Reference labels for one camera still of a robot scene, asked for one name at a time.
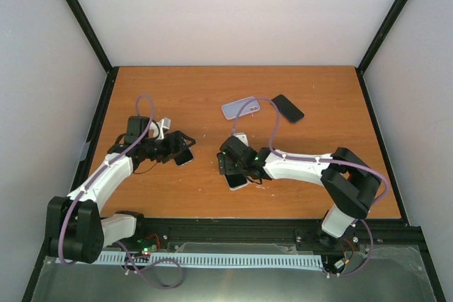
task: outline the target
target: wood surface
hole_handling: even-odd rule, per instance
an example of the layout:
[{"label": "wood surface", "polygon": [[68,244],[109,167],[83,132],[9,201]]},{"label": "wood surface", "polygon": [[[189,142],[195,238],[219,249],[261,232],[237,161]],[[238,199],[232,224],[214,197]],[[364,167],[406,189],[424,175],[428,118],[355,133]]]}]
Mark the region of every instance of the wood surface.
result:
[{"label": "wood surface", "polygon": [[[126,130],[141,93],[154,101],[155,120],[171,118],[171,131],[196,139],[195,160],[183,167],[171,161],[148,173],[131,175],[113,193],[102,216],[132,210],[148,217],[190,218],[321,218],[332,206],[322,187],[293,180],[265,181],[229,190],[219,174],[216,153],[233,121],[221,106],[249,96],[286,95],[305,113],[290,124],[282,118],[275,148],[292,153],[330,153],[347,147],[372,168],[386,170],[362,92],[352,66],[199,66],[121,67],[103,123],[91,171]],[[266,102],[239,119],[238,132],[250,145],[266,146],[275,111]],[[149,115],[145,100],[143,115]],[[143,162],[137,172],[150,168]],[[393,192],[372,208],[372,218],[399,218]]]}]

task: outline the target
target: robotic arm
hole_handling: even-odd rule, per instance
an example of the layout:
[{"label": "robotic arm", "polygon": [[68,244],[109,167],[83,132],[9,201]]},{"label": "robotic arm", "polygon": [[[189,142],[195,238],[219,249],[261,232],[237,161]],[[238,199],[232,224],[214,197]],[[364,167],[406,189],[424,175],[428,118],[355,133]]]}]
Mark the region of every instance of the robotic arm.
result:
[{"label": "robotic arm", "polygon": [[[381,180],[372,174],[353,167],[333,163],[292,161],[270,152],[269,148],[253,150],[245,134],[229,137],[217,154],[221,175],[243,174],[249,180],[278,180],[287,178],[311,182],[325,187],[334,205],[324,216],[319,242],[325,248],[334,248],[337,239],[356,219],[368,215]],[[352,151],[338,148],[324,155],[286,153],[286,156],[313,159],[338,159],[366,166]]]},{"label": "robotic arm", "polygon": [[163,118],[150,124],[148,134],[125,155],[118,157],[142,134],[149,122],[148,117],[132,116],[127,123],[127,132],[118,137],[108,150],[103,164],[77,189],[66,197],[54,197],[47,205],[45,227],[45,247],[47,255],[58,256],[60,231],[68,209],[81,193],[80,200],[73,210],[63,242],[63,253],[67,260],[85,263],[94,262],[101,250],[117,240],[129,237],[142,238],[142,214],[132,211],[119,211],[115,215],[102,219],[100,211],[111,194],[123,180],[128,178],[139,166],[149,159],[166,163],[195,144],[195,140],[181,131],[166,134],[171,121]]}]

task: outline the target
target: vertical black post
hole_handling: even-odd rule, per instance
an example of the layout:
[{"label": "vertical black post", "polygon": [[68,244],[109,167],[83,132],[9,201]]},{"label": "vertical black post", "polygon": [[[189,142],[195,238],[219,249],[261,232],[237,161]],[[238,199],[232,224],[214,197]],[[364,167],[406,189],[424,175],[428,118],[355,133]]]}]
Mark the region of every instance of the vertical black post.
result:
[{"label": "vertical black post", "polygon": [[80,6],[80,3],[78,0],[66,0],[68,3],[72,13],[76,17],[77,21],[79,22],[79,25],[83,32],[85,33],[86,38],[90,42],[91,47],[94,50],[94,53],[96,53],[96,56],[98,56],[99,61],[101,62],[105,72],[107,74],[111,73],[112,71],[112,65],[109,62],[107,55],[104,52],[104,49],[101,46],[101,43],[99,42],[98,38],[96,37],[96,34],[93,31],[93,28],[90,25],[90,22],[88,21],[84,10]]},{"label": "vertical black post", "polygon": [[381,27],[378,29],[376,35],[374,36],[373,41],[371,41],[368,50],[365,52],[365,56],[362,58],[360,65],[357,67],[359,75],[363,76],[363,74],[367,70],[375,54],[377,53],[377,50],[381,47],[382,42],[387,36],[387,33],[389,33],[404,5],[406,5],[406,2],[407,0],[394,1],[384,21],[382,22]]}]

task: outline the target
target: white panel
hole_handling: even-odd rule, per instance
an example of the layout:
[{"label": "white panel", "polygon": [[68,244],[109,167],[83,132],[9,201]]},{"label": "white panel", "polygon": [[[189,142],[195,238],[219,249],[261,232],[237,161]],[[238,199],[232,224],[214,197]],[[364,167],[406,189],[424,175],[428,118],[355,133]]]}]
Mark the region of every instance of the white panel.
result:
[{"label": "white panel", "polygon": [[453,301],[452,0],[409,0],[365,74],[404,204]]},{"label": "white panel", "polygon": [[64,0],[0,0],[0,301],[19,301],[105,73]]},{"label": "white panel", "polygon": [[114,65],[358,65],[393,0],[79,0]]}]

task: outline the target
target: gray floor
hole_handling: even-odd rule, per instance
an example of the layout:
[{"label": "gray floor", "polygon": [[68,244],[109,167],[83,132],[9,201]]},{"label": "gray floor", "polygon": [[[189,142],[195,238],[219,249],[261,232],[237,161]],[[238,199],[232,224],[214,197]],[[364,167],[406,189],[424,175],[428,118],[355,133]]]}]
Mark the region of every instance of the gray floor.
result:
[{"label": "gray floor", "polygon": [[[170,284],[174,268],[147,277]],[[382,247],[351,278],[293,269],[184,269],[176,289],[158,290],[120,266],[46,264],[34,301],[434,301],[423,262],[414,248]]]}]

